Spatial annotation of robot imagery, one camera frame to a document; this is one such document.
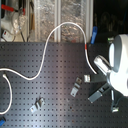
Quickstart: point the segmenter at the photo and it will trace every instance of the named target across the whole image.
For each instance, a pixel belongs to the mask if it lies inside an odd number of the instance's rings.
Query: table surface
[[[14,69],[26,76],[34,76],[40,67],[44,43],[0,43],[0,67]],[[97,55],[108,58],[108,45],[88,45],[92,66]],[[0,111],[9,103],[9,88],[0,72]],[[122,99],[118,113],[111,113],[111,93],[91,104],[88,97],[103,83],[83,82],[85,74],[93,74],[87,65],[84,44],[49,43],[43,69],[33,81],[6,72],[13,91],[11,109],[4,115],[3,128],[127,128],[128,100]],[[76,97],[70,92],[77,77],[82,85]],[[39,98],[45,105],[32,114],[30,107]]]

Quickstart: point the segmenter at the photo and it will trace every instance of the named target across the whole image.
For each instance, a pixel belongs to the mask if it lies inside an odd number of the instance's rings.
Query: small object
[[[84,75],[84,82],[90,82],[90,75]]]
[[[79,88],[80,88],[80,85],[79,85],[79,84],[82,84],[82,80],[77,77],[77,78],[76,78],[76,83],[74,84],[74,87],[73,87],[73,89],[72,89],[72,91],[71,91],[71,95],[72,95],[73,97],[75,97],[76,94],[77,94],[77,92],[79,91]]]
[[[4,117],[2,117],[1,119],[0,119],[0,126],[2,126],[4,123],[5,123],[5,118]]]
[[[11,35],[8,31],[4,30],[3,34],[2,34],[3,39],[7,42],[12,42],[14,39],[14,36]]]
[[[97,30],[98,30],[98,28],[96,26],[94,26],[93,27],[93,32],[92,32],[91,44],[94,44],[94,42],[95,42],[95,38],[96,38],[96,35],[97,35]]]
[[[73,97],[75,97],[78,91],[79,91],[78,88],[74,87],[74,88],[72,89],[72,91],[71,91],[71,95],[72,95]]]
[[[37,110],[39,110],[43,105],[45,104],[45,101],[43,98],[41,98],[40,100],[38,100],[31,108],[30,111],[32,113],[35,113]]]
[[[99,99],[102,96],[102,93],[98,90],[96,91],[93,95],[91,95],[88,100],[93,103],[94,101],[96,101],[97,99]]]
[[[18,10],[15,10],[14,8],[9,7],[7,5],[4,5],[4,4],[1,5],[1,9],[6,10],[6,11],[10,11],[10,12],[14,12],[14,11],[18,12]]]
[[[112,112],[118,112],[119,111],[119,107],[113,107],[112,108]]]
[[[109,44],[112,44],[114,42],[114,37],[108,38]]]
[[[82,84],[82,80],[77,77],[77,78],[76,78],[76,83],[77,83],[77,84]]]

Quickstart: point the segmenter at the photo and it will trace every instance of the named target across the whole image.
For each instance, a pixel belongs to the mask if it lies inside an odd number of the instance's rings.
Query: white cable
[[[86,36],[85,36],[85,33],[84,33],[83,29],[82,29],[79,25],[77,25],[77,24],[75,24],[75,23],[73,23],[73,22],[64,22],[64,23],[60,24],[59,26],[57,26],[56,28],[54,28],[54,29],[51,31],[51,33],[49,34],[49,36],[48,36],[48,38],[47,38],[47,40],[46,40],[46,43],[45,43],[44,52],[43,52],[43,57],[42,57],[42,62],[41,62],[39,71],[38,71],[38,73],[37,73],[34,77],[31,77],[31,78],[26,77],[26,76],[24,76],[24,75],[18,73],[17,71],[12,70],[12,69],[9,69],[9,68],[0,68],[0,71],[9,71],[9,72],[15,73],[15,74],[17,74],[18,76],[20,76],[20,77],[22,77],[22,78],[24,78],[24,79],[26,79],[26,80],[34,80],[34,79],[36,79],[36,78],[39,76],[39,74],[40,74],[40,72],[41,72],[41,69],[42,69],[42,67],[43,67],[44,58],[45,58],[45,54],[46,54],[46,48],[47,48],[48,41],[49,41],[49,39],[50,39],[52,33],[53,33],[54,31],[56,31],[59,27],[61,27],[62,25],[65,25],[65,24],[72,24],[72,25],[77,26],[77,27],[82,31],[83,36],[84,36],[84,43],[86,44]],[[89,67],[90,67],[91,70],[96,74],[95,70],[92,68],[92,66],[91,66],[91,64],[90,64],[90,62],[89,62],[89,60],[88,60],[87,49],[85,49],[85,56],[86,56],[86,60],[87,60],[87,63],[88,63],[88,65],[89,65]]]
[[[11,107],[11,104],[12,104],[12,88],[11,88],[11,84],[7,78],[7,76],[5,74],[3,74],[3,78],[7,81],[8,85],[9,85],[9,90],[10,90],[10,102],[9,102],[9,105],[8,105],[8,108],[4,111],[4,112],[0,112],[0,115],[3,115],[5,113],[7,113]]]

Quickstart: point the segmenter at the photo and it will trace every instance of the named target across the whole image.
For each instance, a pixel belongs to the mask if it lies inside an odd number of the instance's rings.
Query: silver component
[[[90,82],[90,75],[84,75],[84,82]]]
[[[88,100],[93,103],[94,101],[96,101],[97,99],[99,99],[102,96],[102,93],[98,90],[96,91],[93,95],[91,95]]]
[[[76,83],[74,84],[74,87],[71,91],[71,96],[75,97],[77,92],[79,91],[79,88],[80,88],[80,85],[79,84],[82,84],[82,80],[80,78],[76,78]]]
[[[75,83],[74,86],[78,89],[80,88],[80,85],[78,85],[77,83]]]
[[[111,66],[108,61],[100,55],[95,58],[94,63],[104,73],[105,76],[107,75],[107,72],[111,70]]]
[[[37,110],[39,110],[43,105],[45,104],[45,101],[43,98],[41,98],[40,100],[38,100],[35,105],[33,105],[31,108],[30,108],[30,111],[32,113],[35,113]]]
[[[76,83],[77,83],[77,84],[82,84],[82,80],[77,77],[77,78],[76,78]]]
[[[35,113],[37,110],[38,110],[38,109],[37,109],[36,105],[33,105],[33,106],[30,108],[30,111],[31,111],[32,113]]]
[[[78,92],[78,88],[74,87],[74,88],[72,89],[72,91],[71,91],[71,95],[72,95],[73,97],[75,97],[76,94],[77,94],[77,92]]]
[[[112,96],[112,100],[114,101],[114,92],[113,92],[113,90],[111,90],[111,96]]]
[[[110,73],[111,73],[111,71],[107,72],[107,82],[108,82],[108,84],[111,86],[111,82],[110,82]]]
[[[112,112],[118,112],[119,111],[119,107],[113,107],[112,108]]]

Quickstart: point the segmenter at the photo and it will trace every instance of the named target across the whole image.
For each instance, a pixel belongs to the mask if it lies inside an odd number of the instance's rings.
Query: small metal part
[[[114,37],[108,38],[108,43],[109,43],[109,44],[112,44],[113,42],[114,42]]]
[[[99,99],[102,96],[102,93],[100,91],[96,91],[93,95],[91,95],[88,100],[93,103],[97,99]]]
[[[45,101],[43,98],[41,98],[40,100],[38,100],[35,105],[33,105],[31,108],[30,108],[30,111],[32,113],[35,113],[37,110],[39,110],[43,105],[45,104]]]
[[[33,106],[30,108],[30,111],[31,111],[32,113],[35,113],[37,110],[38,110],[38,109],[37,109],[36,105],[33,105]]]
[[[80,85],[80,84],[82,84],[82,80],[77,77],[77,78],[76,78],[76,83]]]
[[[90,75],[84,75],[84,82],[90,82]]]
[[[80,78],[76,78],[76,83],[74,84],[74,87],[71,91],[71,96],[75,97],[77,92],[79,91],[78,89],[80,88],[80,84],[82,84],[82,80]]]
[[[72,89],[72,91],[71,91],[71,95],[72,95],[73,97],[75,97],[76,94],[77,94],[77,92],[78,92],[78,88],[74,87],[74,88]]]
[[[112,112],[118,112],[119,111],[119,107],[113,107],[112,108]]]
[[[74,86],[78,89],[80,88],[80,85],[78,85],[77,83],[75,83]]]

